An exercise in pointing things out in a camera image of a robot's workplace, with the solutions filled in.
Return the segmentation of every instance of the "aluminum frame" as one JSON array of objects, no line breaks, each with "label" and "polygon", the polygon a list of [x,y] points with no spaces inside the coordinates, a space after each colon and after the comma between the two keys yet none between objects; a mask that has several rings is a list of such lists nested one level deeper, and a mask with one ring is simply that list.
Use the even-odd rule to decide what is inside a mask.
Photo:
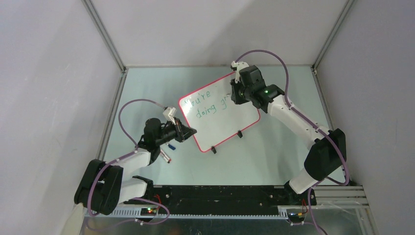
[{"label": "aluminum frame", "polygon": [[[127,77],[127,73],[128,73],[128,69],[126,68],[126,66],[124,65],[124,63],[122,62],[122,59],[116,49],[116,47],[114,46],[110,35],[108,34],[107,30],[105,29],[105,26],[97,12],[97,10],[95,9],[93,3],[91,0],[82,0],[82,2],[85,5],[85,8],[87,10],[87,12],[89,13],[93,23],[95,24],[99,34],[101,35],[105,45],[107,46],[109,52],[111,53],[112,57],[114,58],[115,62],[117,63],[120,71],[121,71],[121,76],[119,78],[119,83],[117,85],[117,89],[116,92],[114,94],[114,98],[113,98],[113,102],[111,104],[111,111],[108,115],[107,118],[107,125],[105,127],[102,139],[101,139],[101,143],[100,143],[100,148],[97,152],[97,159],[103,159],[105,156],[105,151],[107,149],[107,145],[108,145],[108,140],[109,137],[111,135],[111,129],[113,127],[114,124],[114,120],[116,117],[116,111],[119,105],[119,101],[120,101],[120,97],[122,94],[122,90],[124,87],[124,83],[125,83],[125,79]],[[352,6],[354,5],[356,1],[355,0],[348,0],[345,4],[345,6],[343,7],[343,10],[341,12],[341,14],[339,15],[336,23],[334,24],[332,30],[330,31],[329,36],[327,37],[322,49],[320,50],[315,63],[313,64],[313,66],[311,67],[311,72],[313,73],[313,77],[316,83],[316,87],[321,99],[321,103],[323,105],[323,109],[324,109],[324,114],[327,118],[327,122],[328,125],[330,127],[330,129],[333,128],[333,123],[327,108],[327,104],[324,98],[324,95],[322,93],[321,87],[320,87],[320,83],[318,81],[318,77],[317,77],[317,68],[321,62],[321,60],[324,58],[324,55],[327,51],[327,49],[329,48],[331,42],[333,41],[334,37],[336,36],[336,34],[338,33],[340,26],[342,25],[342,23],[344,22],[346,16],[349,14]],[[363,187],[362,186],[358,186],[358,187],[351,187],[351,186],[317,186],[315,187],[315,194],[317,197],[317,205],[314,206],[313,208],[316,209],[355,209],[356,210],[356,214],[359,218],[359,224],[362,230],[363,234],[374,234],[377,235],[379,234],[376,225],[374,223],[374,219],[373,216],[370,212],[369,209],[369,204],[368,201],[366,199],[366,195],[364,193]],[[135,208],[137,208],[137,206],[134,205],[120,205],[119,207],[117,207],[117,209],[125,211],[125,210],[132,210],[135,211]],[[297,209],[301,209],[301,206],[291,206],[291,205],[286,205],[286,206],[279,206],[278,209],[280,211],[282,211],[283,215],[284,212],[287,212],[287,210],[297,210]],[[114,213],[112,215],[109,215],[107,217],[125,217],[125,215],[128,213]],[[204,218],[203,216],[192,216],[192,215],[180,215],[180,218]],[[224,218],[232,218],[232,216],[223,216]],[[244,216],[244,218],[259,218],[258,216]],[[269,218],[269,219],[275,219],[275,217],[264,217],[264,218]]]}]

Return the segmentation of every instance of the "blue marker cap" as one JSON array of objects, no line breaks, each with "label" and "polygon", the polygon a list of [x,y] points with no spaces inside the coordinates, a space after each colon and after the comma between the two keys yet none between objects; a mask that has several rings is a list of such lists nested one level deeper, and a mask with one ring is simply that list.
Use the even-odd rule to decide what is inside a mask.
[{"label": "blue marker cap", "polygon": [[172,146],[172,145],[171,145],[171,144],[169,144],[169,143],[167,143],[167,146],[168,146],[169,148],[171,148],[172,150],[176,150],[176,147]]}]

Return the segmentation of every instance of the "black mounting base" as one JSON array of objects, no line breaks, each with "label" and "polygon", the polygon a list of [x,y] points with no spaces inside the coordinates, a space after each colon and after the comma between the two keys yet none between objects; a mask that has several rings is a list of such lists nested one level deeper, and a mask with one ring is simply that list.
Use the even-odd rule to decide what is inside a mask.
[{"label": "black mounting base", "polygon": [[[293,200],[286,189],[275,186],[154,186],[152,190],[172,214],[276,215],[278,206],[300,206],[307,199],[307,194],[300,194]],[[316,205],[314,191],[311,194],[311,204]],[[125,204],[144,203],[130,200]]]}]

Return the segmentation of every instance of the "red whiteboard frame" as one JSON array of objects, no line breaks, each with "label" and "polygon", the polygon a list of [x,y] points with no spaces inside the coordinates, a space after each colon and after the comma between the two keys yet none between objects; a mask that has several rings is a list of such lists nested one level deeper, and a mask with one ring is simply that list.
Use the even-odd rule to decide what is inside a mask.
[{"label": "red whiteboard frame", "polygon": [[[183,112],[182,107],[180,106],[180,100],[184,99],[185,97],[187,97],[187,96],[189,96],[189,95],[191,95],[191,94],[193,94],[193,93],[196,93],[196,92],[200,91],[201,89],[203,89],[203,88],[205,88],[205,87],[207,87],[207,86],[212,85],[212,84],[213,84],[213,83],[215,83],[215,82],[218,82],[218,81],[220,81],[220,80],[222,80],[222,79],[224,79],[224,78],[226,78],[226,77],[228,77],[228,76],[231,76],[231,75],[232,75],[232,74],[234,74],[234,73],[235,73],[235,72],[233,71],[233,72],[231,72],[231,73],[229,73],[229,74],[227,74],[227,75],[225,75],[225,76],[223,76],[223,77],[220,77],[220,78],[218,78],[218,79],[214,80],[213,82],[208,83],[208,84],[206,84],[206,85],[202,86],[201,88],[199,88],[199,89],[197,89],[197,90],[195,90],[195,91],[193,91],[193,92],[190,92],[190,93],[189,93],[189,94],[187,94],[187,95],[182,96],[182,97],[179,99],[179,101],[178,101],[178,106],[179,106],[180,111],[182,112],[182,114],[183,114],[183,116],[184,116],[184,118],[185,118],[185,120],[186,120],[186,123],[187,123],[187,125],[188,125],[189,127],[191,127],[191,126],[190,126],[190,123],[189,123],[189,121],[187,120],[186,116],[184,115],[184,112]],[[244,130],[246,130],[248,127],[250,127],[250,126],[254,125],[254,124],[255,124],[255,123],[257,123],[257,122],[259,122],[259,120],[261,119],[261,113],[259,112],[259,110],[258,110],[258,109],[257,109],[257,112],[258,112],[258,120],[256,120],[255,122],[253,122],[252,124],[248,125],[247,127],[243,128],[243,129],[242,129],[242,130],[240,130],[240,131],[244,131]],[[238,132],[236,132],[235,134],[233,134],[233,135],[229,136],[228,138],[224,139],[223,141],[219,142],[218,144],[214,145],[213,147],[216,147],[216,146],[218,146],[218,145],[222,144],[223,142],[225,142],[225,141],[229,140],[230,138],[232,138],[232,137],[236,136],[237,134],[238,134]],[[199,143],[197,142],[197,139],[196,139],[196,137],[195,137],[194,135],[193,135],[193,138],[194,138],[194,140],[195,140],[195,142],[196,142],[197,147],[199,148],[199,150],[200,150],[202,153],[207,153],[207,152],[211,151],[211,149],[206,150],[206,151],[203,151],[203,150],[200,148],[200,145],[199,145]]]}]

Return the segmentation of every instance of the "whiteboard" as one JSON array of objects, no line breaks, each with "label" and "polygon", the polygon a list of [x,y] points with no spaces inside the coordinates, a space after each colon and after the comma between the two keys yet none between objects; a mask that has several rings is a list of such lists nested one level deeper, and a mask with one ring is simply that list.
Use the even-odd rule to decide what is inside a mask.
[{"label": "whiteboard", "polygon": [[197,130],[194,139],[201,152],[208,152],[238,131],[257,123],[261,117],[259,110],[250,102],[241,105],[233,103],[228,95],[233,78],[234,72],[179,99],[179,107],[187,124]]}]

